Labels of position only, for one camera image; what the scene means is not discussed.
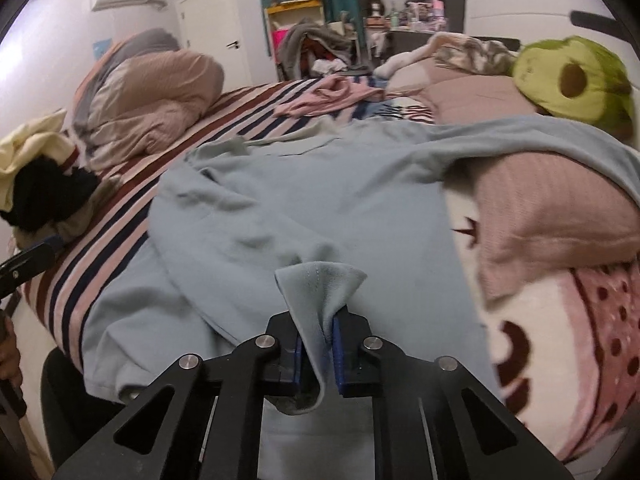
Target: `door frame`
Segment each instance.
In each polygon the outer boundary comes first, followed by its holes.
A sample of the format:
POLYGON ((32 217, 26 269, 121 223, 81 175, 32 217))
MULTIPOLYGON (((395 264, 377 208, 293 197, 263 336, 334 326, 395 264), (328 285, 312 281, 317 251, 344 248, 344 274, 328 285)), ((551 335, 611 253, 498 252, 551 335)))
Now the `door frame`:
MULTIPOLYGON (((178 0, 177 1, 177 5, 175 7, 176 13, 178 14, 178 23, 180 25, 180 34, 182 35, 182 40, 184 42, 185 48, 186 48, 186 43, 187 43, 187 33, 186 30, 184 28, 184 19, 182 18, 182 10, 181 10, 181 5, 186 2, 187 0, 178 0)), ((238 11, 238 0, 233 0, 233 19, 236 20, 236 23, 238 24, 238 34, 240 35, 240 37, 238 38, 238 40, 241 42, 242 44, 242 66, 244 67, 244 72, 247 74, 247 77, 249 79, 249 86, 252 86, 254 84, 254 78, 251 74, 251 69, 249 67, 249 62, 248 59, 246 58, 246 50, 245 50, 245 45, 246 45, 246 41, 244 40, 244 31, 242 30, 242 22, 240 21, 240 13, 238 11)))

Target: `bottle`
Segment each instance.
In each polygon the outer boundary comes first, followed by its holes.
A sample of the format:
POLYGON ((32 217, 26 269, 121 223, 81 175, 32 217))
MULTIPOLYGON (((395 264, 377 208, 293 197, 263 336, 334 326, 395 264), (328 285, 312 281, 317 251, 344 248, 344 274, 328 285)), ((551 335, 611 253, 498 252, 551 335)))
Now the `bottle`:
POLYGON ((389 17, 391 18, 391 28, 398 28, 400 26, 400 17, 398 16, 395 2, 391 2, 391 14, 389 17))

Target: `blue paper on wall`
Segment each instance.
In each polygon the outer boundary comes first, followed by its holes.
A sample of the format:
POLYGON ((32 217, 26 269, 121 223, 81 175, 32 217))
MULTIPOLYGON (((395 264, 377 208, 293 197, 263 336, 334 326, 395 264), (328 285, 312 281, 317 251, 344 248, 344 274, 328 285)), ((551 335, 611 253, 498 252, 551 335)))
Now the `blue paper on wall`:
POLYGON ((94 43, 94 59, 98 61, 107 50, 110 49, 113 44, 113 40, 109 38, 108 40, 100 40, 94 43))

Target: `human hand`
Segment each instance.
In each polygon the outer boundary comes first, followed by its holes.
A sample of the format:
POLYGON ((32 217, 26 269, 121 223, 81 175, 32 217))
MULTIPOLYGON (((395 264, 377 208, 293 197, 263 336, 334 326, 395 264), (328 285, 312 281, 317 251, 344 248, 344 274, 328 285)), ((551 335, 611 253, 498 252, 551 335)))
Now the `human hand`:
POLYGON ((4 318, 6 338, 0 343, 0 380, 9 379, 11 384, 19 388, 22 384, 22 372, 20 371, 20 351, 15 338, 14 324, 11 318, 4 318))

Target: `green plush toy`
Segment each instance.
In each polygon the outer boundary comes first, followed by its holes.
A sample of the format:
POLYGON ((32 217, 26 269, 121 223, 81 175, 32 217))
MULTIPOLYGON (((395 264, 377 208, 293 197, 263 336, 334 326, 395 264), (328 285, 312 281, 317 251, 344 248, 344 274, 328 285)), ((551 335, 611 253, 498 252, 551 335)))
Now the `green plush toy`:
POLYGON ((594 41, 572 36, 527 45, 512 75, 527 98, 555 117, 592 124, 620 140, 633 133, 625 65, 594 41))

